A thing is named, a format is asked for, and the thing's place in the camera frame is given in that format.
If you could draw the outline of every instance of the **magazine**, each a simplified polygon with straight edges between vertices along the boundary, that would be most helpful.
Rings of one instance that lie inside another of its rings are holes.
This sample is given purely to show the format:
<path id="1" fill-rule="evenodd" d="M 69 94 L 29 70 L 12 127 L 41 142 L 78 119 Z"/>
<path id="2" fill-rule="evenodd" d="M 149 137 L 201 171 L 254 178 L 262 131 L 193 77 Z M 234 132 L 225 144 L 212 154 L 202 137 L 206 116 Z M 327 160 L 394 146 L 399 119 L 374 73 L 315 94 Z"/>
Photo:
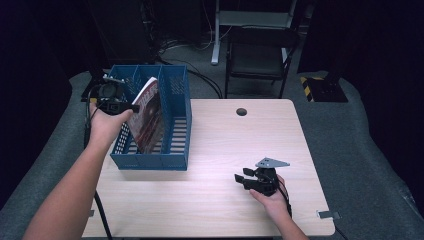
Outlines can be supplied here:
<path id="1" fill-rule="evenodd" d="M 158 80 L 151 77 L 132 102 L 140 111 L 127 121 L 140 153 L 151 153 L 160 140 L 163 119 Z"/>

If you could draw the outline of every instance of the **wooden tabletop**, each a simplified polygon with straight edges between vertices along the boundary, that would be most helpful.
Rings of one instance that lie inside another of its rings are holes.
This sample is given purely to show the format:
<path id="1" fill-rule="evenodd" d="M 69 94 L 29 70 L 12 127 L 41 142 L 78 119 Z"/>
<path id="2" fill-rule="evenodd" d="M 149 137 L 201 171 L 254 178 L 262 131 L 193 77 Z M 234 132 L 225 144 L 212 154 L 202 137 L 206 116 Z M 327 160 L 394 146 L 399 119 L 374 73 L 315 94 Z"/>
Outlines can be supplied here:
<path id="1" fill-rule="evenodd" d="M 187 171 L 118 170 L 108 155 L 97 191 L 114 237 L 279 236 L 263 206 L 234 174 L 264 157 L 290 163 L 284 177 L 293 219 L 309 236 L 333 220 L 293 103 L 284 99 L 192 99 Z M 243 108 L 245 116 L 236 110 Z M 106 236 L 95 202 L 83 237 Z"/>

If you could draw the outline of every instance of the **chair backrest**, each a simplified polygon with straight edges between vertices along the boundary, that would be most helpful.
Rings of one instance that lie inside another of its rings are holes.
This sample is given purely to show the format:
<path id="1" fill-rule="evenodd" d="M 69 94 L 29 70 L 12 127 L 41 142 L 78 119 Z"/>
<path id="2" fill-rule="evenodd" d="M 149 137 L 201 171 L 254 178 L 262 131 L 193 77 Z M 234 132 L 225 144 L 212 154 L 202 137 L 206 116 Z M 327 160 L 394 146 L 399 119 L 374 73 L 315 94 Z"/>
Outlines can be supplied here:
<path id="1" fill-rule="evenodd" d="M 299 35 L 290 28 L 267 26 L 235 26 L 228 37 L 229 43 L 295 48 Z"/>

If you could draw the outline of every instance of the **blue basket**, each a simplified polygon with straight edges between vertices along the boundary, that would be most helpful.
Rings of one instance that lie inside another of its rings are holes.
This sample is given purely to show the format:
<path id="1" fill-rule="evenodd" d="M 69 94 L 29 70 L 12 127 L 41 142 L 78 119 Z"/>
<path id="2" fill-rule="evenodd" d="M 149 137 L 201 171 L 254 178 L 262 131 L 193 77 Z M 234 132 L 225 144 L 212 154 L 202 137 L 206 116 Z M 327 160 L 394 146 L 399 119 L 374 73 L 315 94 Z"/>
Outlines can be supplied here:
<path id="1" fill-rule="evenodd" d="M 159 80 L 164 131 L 151 154 L 141 154 L 127 124 L 110 156 L 120 170 L 187 170 L 191 133 L 189 82 L 185 65 L 115 65 L 109 77 L 123 79 L 124 95 L 132 102 L 150 77 Z"/>

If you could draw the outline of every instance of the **gray carpet floor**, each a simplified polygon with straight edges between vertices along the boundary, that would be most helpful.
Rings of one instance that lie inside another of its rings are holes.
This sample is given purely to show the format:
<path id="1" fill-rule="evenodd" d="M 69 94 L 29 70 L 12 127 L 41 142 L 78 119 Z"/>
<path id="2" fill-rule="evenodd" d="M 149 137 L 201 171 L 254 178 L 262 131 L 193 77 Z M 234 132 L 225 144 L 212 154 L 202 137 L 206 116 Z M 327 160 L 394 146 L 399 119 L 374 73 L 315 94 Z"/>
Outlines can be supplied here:
<path id="1" fill-rule="evenodd" d="M 223 91 L 224 49 L 225 43 L 217 66 L 210 63 L 212 45 L 203 50 L 178 46 L 167 49 L 161 56 L 170 63 L 187 64 L 188 69 L 200 71 Z M 294 102 L 330 210 L 342 216 L 334 221 L 336 227 L 349 239 L 424 239 L 424 220 L 408 187 L 369 136 L 367 116 L 358 92 L 341 79 L 348 103 L 308 102 L 300 77 L 324 77 L 326 73 L 297 74 L 300 52 L 301 47 L 295 54 L 283 98 Z M 68 108 L 43 152 L 0 212 L 0 239 L 22 237 L 38 206 L 81 153 L 85 112 L 80 100 L 90 77 L 84 72 L 70 79 L 73 94 Z M 189 81 L 191 98 L 217 98 L 202 79 L 189 75 Z M 238 94 L 229 98 L 252 98 L 240 93 L 249 90 L 244 89 L 246 84 L 236 81 L 231 84 Z M 276 93 L 279 86 L 279 83 L 271 86 L 261 82 L 259 87 L 272 88 L 270 93 Z M 343 237 L 336 232 L 330 237 L 311 239 Z"/>

